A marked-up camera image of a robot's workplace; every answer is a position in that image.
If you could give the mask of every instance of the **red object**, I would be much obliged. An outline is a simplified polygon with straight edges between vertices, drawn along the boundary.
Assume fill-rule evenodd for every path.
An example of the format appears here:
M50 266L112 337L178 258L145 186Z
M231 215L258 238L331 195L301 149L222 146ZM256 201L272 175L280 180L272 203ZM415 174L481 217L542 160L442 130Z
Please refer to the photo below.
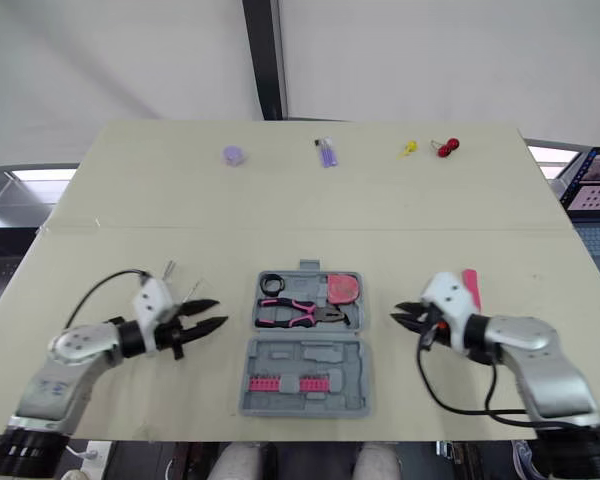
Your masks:
M251 377L250 392L277 392L280 390L280 377Z
M451 148L449 148L447 145L443 145L438 149L439 157L448 157L450 153L451 153Z
M450 138L449 140L447 140L447 147L449 147L451 150L455 150L460 146L460 140L458 140L457 138Z
M250 392L279 392L280 377L251 377L249 378ZM300 393L324 392L329 393L329 377L302 377Z
M327 301L331 305L352 303L360 295L356 277L351 275L327 275Z
M482 303L480 302L480 290L478 289L478 272L467 268L462 271L462 281L464 286L471 292L473 296L473 303L475 304L478 312L482 311Z

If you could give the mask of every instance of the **yellow object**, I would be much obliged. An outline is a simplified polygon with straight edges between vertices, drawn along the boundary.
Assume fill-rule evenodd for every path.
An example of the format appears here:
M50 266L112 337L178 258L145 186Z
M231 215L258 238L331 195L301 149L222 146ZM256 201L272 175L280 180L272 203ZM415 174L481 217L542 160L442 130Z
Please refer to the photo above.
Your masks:
M400 154L400 157L406 157L411 152L415 152L417 149L418 149L417 142L415 140L409 140L409 143L407 143L407 146L404 147L404 150Z

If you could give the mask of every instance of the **gray plastic tool case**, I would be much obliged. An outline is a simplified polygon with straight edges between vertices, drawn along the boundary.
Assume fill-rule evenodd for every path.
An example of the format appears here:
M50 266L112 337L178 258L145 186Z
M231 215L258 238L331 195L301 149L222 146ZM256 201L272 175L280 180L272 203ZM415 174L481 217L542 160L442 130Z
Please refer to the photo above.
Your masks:
M258 301L267 297L260 290L264 275L280 275L285 288L279 298L327 304L327 275L345 274L355 277L358 298L339 305L350 324L317 323L305 328L260 328L247 347L240 394L240 411L244 415L279 417L358 418L369 414L369 351L356 332L364 324L364 291L362 278L355 272L321 271L317 260L303 260L299 270L265 271L258 276L252 324L256 318L289 320L302 312L287 307L261 307ZM277 392L250 391L250 380L278 379ZM328 392L300 392L302 378L328 378Z

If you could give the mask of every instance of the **monitor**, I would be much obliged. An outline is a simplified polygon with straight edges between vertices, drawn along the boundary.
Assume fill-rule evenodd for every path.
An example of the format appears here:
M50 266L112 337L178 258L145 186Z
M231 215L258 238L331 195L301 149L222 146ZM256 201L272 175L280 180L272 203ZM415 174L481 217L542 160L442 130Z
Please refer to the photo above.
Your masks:
M560 203L572 219L600 220L600 148L592 148Z

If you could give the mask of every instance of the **table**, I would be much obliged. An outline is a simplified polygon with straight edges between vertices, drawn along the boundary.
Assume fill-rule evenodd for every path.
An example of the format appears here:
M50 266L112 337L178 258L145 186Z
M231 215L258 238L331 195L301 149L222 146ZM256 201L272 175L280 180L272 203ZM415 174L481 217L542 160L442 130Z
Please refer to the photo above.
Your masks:
M331 136L337 168L313 139ZM456 136L437 158L429 139ZM403 144L420 143L398 159ZM243 147L238 168L222 148ZM364 277L361 337L371 350L373 405L355 420L243 417L238 391L255 279L318 258ZM0 432L46 345L97 280L126 267L171 279L184 296L221 301L230 320L185 347L125 361L98 382L77 437L120 440L488 440L531 437L460 417L428 397L416 337L389 317L430 276L471 267L485 313L553 324L600 402L600 275L516 130L501 125L125 121L95 142L0 301ZM131 278L111 283L76 324L131 318ZM425 367L449 403L479 407L489 369L442 347ZM520 406L501 369L494 407Z

